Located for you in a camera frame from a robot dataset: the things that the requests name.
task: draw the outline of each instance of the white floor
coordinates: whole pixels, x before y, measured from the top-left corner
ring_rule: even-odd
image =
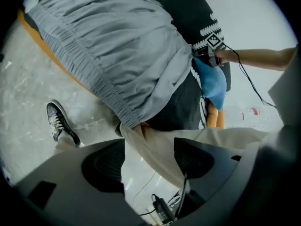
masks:
[[[281,11],[272,0],[207,0],[222,28],[225,42],[234,49],[293,47],[297,41]],[[16,183],[49,158],[55,146],[45,114],[45,103],[58,99],[86,145],[116,138],[117,120],[100,100],[63,73],[37,47],[16,22],[0,64],[0,155],[5,170]],[[265,130],[282,122],[276,110],[265,107],[253,92],[237,64],[231,65],[232,89],[225,106],[261,108]],[[246,67],[262,97],[280,72]],[[177,188],[158,175],[129,145],[122,168],[127,202],[145,213],[151,194],[170,199]]]

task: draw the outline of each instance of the blue cloth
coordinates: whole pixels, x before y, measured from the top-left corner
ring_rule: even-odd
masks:
[[[194,58],[203,94],[208,98],[218,111],[222,110],[224,104],[227,82],[226,77],[220,67],[209,66],[198,58]]]

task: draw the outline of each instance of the orange object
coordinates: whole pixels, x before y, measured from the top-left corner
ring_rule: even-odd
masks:
[[[20,24],[24,27],[24,29],[29,33],[32,39],[37,43],[37,45],[44,51],[44,53],[63,70],[67,75],[69,75],[73,80],[75,80],[78,84],[80,84],[83,88],[85,88],[78,80],[76,80],[68,71],[62,66],[60,61],[54,56],[54,54],[49,49],[47,43],[40,37],[40,34],[30,27],[30,25],[25,21],[24,14],[21,10],[18,11],[18,20]],[[209,104],[208,107],[208,117],[207,117],[207,127],[219,127],[224,128],[223,123],[223,110],[218,112],[213,104]]]

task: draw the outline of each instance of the human arm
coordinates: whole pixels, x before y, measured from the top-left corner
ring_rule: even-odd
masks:
[[[239,54],[240,62],[244,65],[283,71],[289,65],[295,48],[283,50],[271,49],[244,49],[236,50]],[[238,57],[232,50],[216,50],[215,55],[220,58],[221,63],[238,63]]]

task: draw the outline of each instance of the white shoelace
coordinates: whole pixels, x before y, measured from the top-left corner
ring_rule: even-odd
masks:
[[[49,118],[49,123],[50,123],[50,130],[52,135],[54,136],[59,130],[63,130],[64,127],[61,124],[60,120],[58,119],[57,115],[54,114]]]

